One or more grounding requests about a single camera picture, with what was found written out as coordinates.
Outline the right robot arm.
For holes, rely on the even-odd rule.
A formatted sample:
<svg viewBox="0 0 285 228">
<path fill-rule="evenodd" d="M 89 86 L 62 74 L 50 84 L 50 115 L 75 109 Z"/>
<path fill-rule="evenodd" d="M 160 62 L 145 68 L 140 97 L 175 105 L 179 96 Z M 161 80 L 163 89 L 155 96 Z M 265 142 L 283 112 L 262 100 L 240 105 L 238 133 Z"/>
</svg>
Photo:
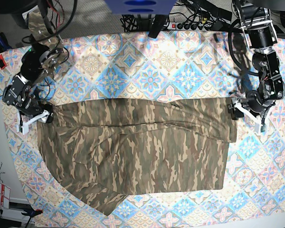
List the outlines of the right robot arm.
<svg viewBox="0 0 285 228">
<path fill-rule="evenodd" d="M 48 10 L 58 13 L 54 4 L 53 0 L 24 0 L 13 11 L 31 32 L 22 40 L 31 48 L 22 57 L 20 71 L 2 95 L 6 105 L 17 109 L 19 128 L 28 127 L 36 121 L 49 123 L 53 120 L 53 106 L 46 97 L 39 96 L 40 90 L 35 85 L 47 81 L 47 77 L 69 58 L 69 52 L 59 37 L 61 21 L 52 23 L 48 19 Z"/>
</svg>

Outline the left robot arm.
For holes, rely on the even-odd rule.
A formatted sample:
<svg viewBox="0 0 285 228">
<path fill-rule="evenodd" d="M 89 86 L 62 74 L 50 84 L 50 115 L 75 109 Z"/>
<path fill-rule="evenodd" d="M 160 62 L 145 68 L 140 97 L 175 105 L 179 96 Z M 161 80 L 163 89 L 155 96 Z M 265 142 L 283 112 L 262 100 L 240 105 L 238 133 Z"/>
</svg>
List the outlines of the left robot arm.
<svg viewBox="0 0 285 228">
<path fill-rule="evenodd" d="M 232 119 L 237 120 L 250 115 L 260 116 L 264 120 L 271 107 L 285 96 L 285 84 L 279 69 L 279 59 L 273 49 L 277 43 L 277 34 L 270 18 L 270 10 L 254 6 L 245 0 L 234 0 L 232 5 L 237 19 L 230 25 L 228 48 L 232 60 L 245 74 L 257 76 L 259 87 L 249 90 L 244 98 L 233 98 L 228 106 Z M 235 57 L 232 45 L 232 33 L 236 25 L 243 32 L 247 47 L 254 51 L 252 64 L 256 72 L 243 66 Z"/>
</svg>

